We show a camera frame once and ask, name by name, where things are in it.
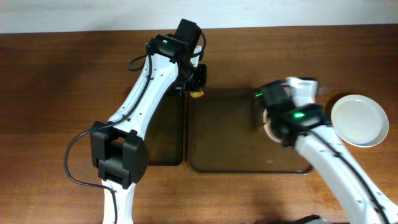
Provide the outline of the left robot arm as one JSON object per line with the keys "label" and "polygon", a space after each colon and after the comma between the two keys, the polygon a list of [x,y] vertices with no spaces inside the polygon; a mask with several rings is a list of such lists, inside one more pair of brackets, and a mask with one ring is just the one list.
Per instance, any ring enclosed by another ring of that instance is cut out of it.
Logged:
{"label": "left robot arm", "polygon": [[93,124],[91,159],[104,190],[103,223],[133,222],[134,189],[149,163],[146,131],[163,96],[168,91],[203,95],[205,46],[198,41],[204,38],[195,22],[182,19],[173,34],[151,39],[141,74],[123,104],[106,123]]}

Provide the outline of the white pinkish plate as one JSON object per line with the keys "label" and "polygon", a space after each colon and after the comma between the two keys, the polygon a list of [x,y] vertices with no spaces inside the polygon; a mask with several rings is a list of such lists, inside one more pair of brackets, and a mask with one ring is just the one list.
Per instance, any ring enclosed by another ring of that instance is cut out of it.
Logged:
{"label": "white pinkish plate", "polygon": [[282,141],[281,141],[279,138],[277,138],[277,137],[274,135],[274,133],[272,132],[272,129],[271,129],[271,121],[270,121],[270,119],[267,117],[267,110],[266,110],[266,109],[264,110],[264,112],[263,112],[263,114],[262,114],[262,120],[263,120],[263,123],[264,123],[264,124],[263,124],[263,128],[264,128],[266,134],[268,135],[268,137],[269,137],[271,140],[273,140],[274,142],[281,143]]}

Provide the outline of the brown tray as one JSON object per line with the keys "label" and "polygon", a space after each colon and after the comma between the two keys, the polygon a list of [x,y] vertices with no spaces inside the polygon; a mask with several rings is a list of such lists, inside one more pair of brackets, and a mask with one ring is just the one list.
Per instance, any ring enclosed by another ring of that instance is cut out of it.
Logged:
{"label": "brown tray", "polygon": [[307,174],[313,167],[266,134],[261,102],[250,89],[213,89],[190,98],[187,159],[203,173]]}

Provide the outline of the black tray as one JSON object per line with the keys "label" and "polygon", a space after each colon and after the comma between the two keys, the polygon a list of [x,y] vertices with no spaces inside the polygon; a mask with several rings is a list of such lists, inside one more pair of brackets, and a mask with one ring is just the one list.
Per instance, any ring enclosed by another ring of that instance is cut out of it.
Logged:
{"label": "black tray", "polygon": [[183,158],[185,98],[165,95],[146,132],[145,145],[151,166],[177,166]]}

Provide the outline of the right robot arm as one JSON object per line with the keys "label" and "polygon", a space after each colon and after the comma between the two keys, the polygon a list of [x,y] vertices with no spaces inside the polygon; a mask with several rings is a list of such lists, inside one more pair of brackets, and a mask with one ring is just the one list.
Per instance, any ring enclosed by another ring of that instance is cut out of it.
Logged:
{"label": "right robot arm", "polygon": [[260,86],[264,129],[291,147],[321,175],[350,223],[397,223],[397,205],[365,173],[316,104],[318,81],[287,77]]}

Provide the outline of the green yellow sponge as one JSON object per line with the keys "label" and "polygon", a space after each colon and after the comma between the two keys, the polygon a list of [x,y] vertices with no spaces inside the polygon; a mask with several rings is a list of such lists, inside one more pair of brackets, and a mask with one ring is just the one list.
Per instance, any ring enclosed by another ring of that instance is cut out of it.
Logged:
{"label": "green yellow sponge", "polygon": [[203,90],[198,90],[198,91],[191,91],[190,92],[190,96],[192,98],[200,98],[204,95],[204,91]]}

